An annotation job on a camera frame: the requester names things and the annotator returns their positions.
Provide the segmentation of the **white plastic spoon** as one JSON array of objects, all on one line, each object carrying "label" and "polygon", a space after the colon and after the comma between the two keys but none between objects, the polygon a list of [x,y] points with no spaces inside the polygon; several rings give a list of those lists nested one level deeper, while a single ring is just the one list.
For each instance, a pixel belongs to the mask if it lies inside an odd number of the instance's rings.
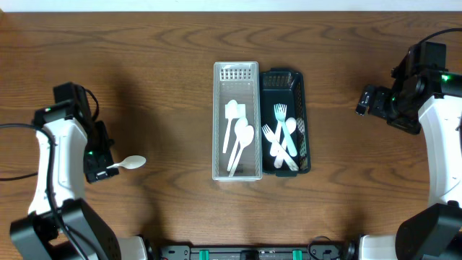
[{"label": "white plastic spoon", "polygon": [[[292,134],[296,129],[296,120],[294,118],[288,118],[286,120],[286,126],[287,126],[289,132]],[[283,139],[283,141],[282,141],[282,148],[284,148],[284,149],[287,148],[286,139]],[[284,162],[284,156],[282,155],[281,151],[278,151],[278,154],[277,154],[277,156],[275,158],[275,161],[274,161],[274,167],[276,169],[281,168],[283,162]]]}]

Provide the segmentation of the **mint green plastic fork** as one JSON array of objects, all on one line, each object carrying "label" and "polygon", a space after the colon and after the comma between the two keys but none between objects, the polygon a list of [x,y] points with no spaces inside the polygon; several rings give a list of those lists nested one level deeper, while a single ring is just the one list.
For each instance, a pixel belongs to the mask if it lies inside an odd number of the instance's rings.
[{"label": "mint green plastic fork", "polygon": [[281,103],[274,104],[274,114],[276,120],[281,124],[289,155],[291,157],[297,156],[295,143],[292,140],[291,134],[286,124],[287,106]]}]

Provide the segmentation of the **white plastic fork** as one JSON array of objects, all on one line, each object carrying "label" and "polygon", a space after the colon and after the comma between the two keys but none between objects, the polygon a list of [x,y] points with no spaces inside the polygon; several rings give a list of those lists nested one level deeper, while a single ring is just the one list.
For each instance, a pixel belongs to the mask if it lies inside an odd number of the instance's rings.
[{"label": "white plastic fork", "polygon": [[[286,112],[286,107],[287,106],[285,104],[281,104],[281,103],[277,103],[274,105],[274,115],[277,120],[276,130],[274,134],[275,134],[275,140],[277,142],[280,141],[281,130],[282,130],[281,121],[279,119],[282,117],[282,114]],[[273,157],[276,157],[278,151],[279,149],[273,144],[270,149],[270,155]]]}]

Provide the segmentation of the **white utensil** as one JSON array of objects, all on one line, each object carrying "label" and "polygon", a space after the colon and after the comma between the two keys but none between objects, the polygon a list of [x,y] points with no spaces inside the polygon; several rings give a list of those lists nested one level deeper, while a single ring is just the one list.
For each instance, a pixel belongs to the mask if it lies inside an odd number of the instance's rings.
[{"label": "white utensil", "polygon": [[280,145],[280,143],[278,143],[274,132],[269,128],[267,124],[262,126],[262,131],[266,139],[277,148],[278,155],[282,156],[282,158],[286,161],[286,164],[289,166],[290,170],[293,170],[293,171],[299,170],[297,163],[289,156],[289,154]]}]

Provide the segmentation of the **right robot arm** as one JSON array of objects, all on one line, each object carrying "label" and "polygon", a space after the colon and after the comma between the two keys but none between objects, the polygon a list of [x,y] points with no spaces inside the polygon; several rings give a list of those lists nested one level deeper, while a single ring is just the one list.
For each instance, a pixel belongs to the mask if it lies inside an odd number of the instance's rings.
[{"label": "right robot arm", "polygon": [[461,258],[461,76],[445,65],[446,46],[421,41],[392,70],[390,88],[365,86],[355,112],[424,134],[430,174],[427,208],[393,235],[364,235],[358,259]]}]

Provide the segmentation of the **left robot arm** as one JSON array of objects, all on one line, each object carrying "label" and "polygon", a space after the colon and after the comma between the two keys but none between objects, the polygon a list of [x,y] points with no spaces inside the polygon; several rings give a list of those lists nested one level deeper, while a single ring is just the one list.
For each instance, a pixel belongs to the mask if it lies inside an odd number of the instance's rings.
[{"label": "left robot arm", "polygon": [[35,194],[27,216],[10,225],[23,259],[154,259],[142,235],[119,238],[85,200],[85,185],[133,170],[141,155],[114,162],[105,124],[91,110],[92,93],[73,82],[53,89],[54,105],[35,112],[40,158]]}]

